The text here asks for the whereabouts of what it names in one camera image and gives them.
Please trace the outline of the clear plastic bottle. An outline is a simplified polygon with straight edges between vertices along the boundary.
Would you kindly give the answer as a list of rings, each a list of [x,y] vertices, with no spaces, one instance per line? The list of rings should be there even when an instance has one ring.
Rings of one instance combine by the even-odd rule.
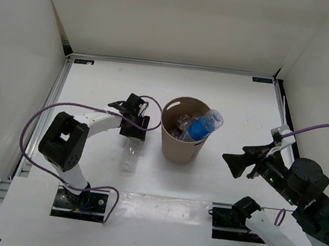
[[[140,139],[129,138],[127,140],[119,163],[121,174],[129,176],[135,173],[143,143]]]

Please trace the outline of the blue label plastic bottle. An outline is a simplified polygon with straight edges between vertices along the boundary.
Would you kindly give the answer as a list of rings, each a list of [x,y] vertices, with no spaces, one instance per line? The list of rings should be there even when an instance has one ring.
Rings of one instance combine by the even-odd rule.
[[[215,109],[211,109],[191,123],[191,125],[181,133],[179,140],[183,142],[200,141],[218,130],[223,124],[224,118],[221,113]]]

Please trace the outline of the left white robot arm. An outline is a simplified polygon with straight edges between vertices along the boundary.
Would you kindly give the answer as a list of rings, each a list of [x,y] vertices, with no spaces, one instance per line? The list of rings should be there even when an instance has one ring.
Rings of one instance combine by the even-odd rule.
[[[89,193],[84,189],[90,184],[79,166],[88,138],[109,129],[119,129],[124,137],[145,141],[150,121],[145,115],[147,107],[147,101],[130,94],[126,101],[110,103],[106,112],[93,111],[77,116],[60,112],[53,119],[38,150],[65,181],[66,197],[74,207],[84,208],[89,203]]]

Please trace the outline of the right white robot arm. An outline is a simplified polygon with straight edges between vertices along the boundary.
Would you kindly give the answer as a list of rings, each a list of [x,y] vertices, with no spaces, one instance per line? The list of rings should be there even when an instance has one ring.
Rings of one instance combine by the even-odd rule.
[[[297,158],[287,167],[273,145],[243,147],[242,154],[223,154],[234,178],[253,168],[249,179],[261,177],[294,207],[291,226],[281,228],[286,214],[281,210],[276,220],[252,197],[244,197],[231,207],[213,207],[213,236],[236,241],[259,242],[267,246],[329,246],[329,185],[318,163]]]

